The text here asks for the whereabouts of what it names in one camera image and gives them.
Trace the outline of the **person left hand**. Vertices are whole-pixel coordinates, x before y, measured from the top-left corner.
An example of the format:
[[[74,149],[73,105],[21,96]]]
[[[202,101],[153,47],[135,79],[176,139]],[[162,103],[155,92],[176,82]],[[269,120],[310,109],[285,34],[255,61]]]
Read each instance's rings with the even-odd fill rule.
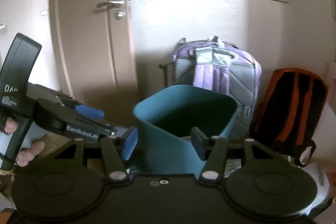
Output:
[[[5,133],[13,134],[18,128],[18,123],[12,118],[7,118],[5,123]],[[19,151],[16,159],[16,163],[20,167],[25,167],[31,162],[38,154],[40,154],[45,148],[45,142],[35,141],[30,148],[22,149]]]

